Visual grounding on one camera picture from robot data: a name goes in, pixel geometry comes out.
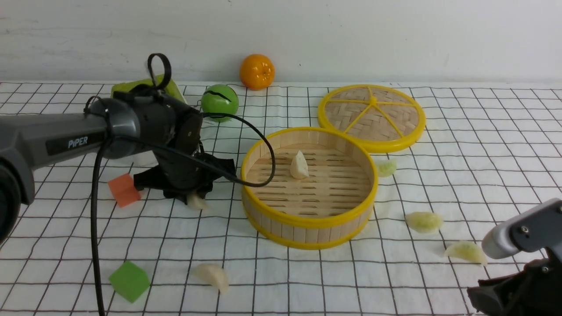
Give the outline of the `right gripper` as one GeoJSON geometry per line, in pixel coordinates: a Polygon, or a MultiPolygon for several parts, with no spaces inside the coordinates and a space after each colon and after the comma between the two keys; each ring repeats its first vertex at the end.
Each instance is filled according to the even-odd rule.
{"type": "Polygon", "coordinates": [[[548,258],[529,262],[519,273],[479,280],[466,290],[472,306],[486,316],[560,316],[561,262],[547,253],[548,258]]]}

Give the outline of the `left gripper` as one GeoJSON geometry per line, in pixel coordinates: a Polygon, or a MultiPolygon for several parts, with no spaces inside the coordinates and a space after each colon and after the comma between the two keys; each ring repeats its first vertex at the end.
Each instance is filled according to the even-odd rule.
{"type": "Polygon", "coordinates": [[[133,176],[137,190],[161,190],[165,198],[188,204],[190,194],[205,198],[212,192],[213,182],[221,177],[218,172],[209,171],[188,158],[171,153],[153,153],[157,165],[133,176]]]}

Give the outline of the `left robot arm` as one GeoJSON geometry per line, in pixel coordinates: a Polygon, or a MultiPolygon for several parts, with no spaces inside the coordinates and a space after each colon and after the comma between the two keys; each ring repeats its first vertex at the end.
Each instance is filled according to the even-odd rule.
{"type": "Polygon", "coordinates": [[[201,198],[220,177],[236,176],[232,159],[204,152],[203,114],[163,93],[118,93],[93,102],[83,113],[1,116],[1,240],[15,226],[19,208],[36,196],[34,171],[97,152],[112,135],[104,158],[121,159],[152,151],[157,165],[133,176],[136,189],[162,190],[166,198],[201,198]]]}

